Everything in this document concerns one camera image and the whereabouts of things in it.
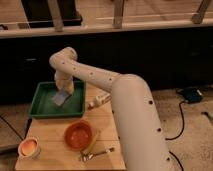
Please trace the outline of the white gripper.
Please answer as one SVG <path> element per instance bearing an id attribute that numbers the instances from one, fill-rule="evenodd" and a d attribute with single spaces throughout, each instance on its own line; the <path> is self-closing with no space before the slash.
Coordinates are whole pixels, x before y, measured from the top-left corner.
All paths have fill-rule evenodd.
<path id="1" fill-rule="evenodd" d="M 60 71 L 56 71 L 54 80 L 59 90 L 65 89 L 69 94 L 72 94 L 74 92 L 73 77 L 69 74 L 64 74 Z"/>

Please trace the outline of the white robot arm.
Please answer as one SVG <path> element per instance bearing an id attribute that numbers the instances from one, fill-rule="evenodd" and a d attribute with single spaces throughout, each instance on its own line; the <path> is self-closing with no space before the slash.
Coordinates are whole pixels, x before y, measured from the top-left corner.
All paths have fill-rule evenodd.
<path id="1" fill-rule="evenodd" d="M 59 89 L 76 77 L 111 95 L 127 171 L 175 171 L 152 93 L 143 78 L 79 63 L 71 47 L 53 54 L 49 63 Z"/>

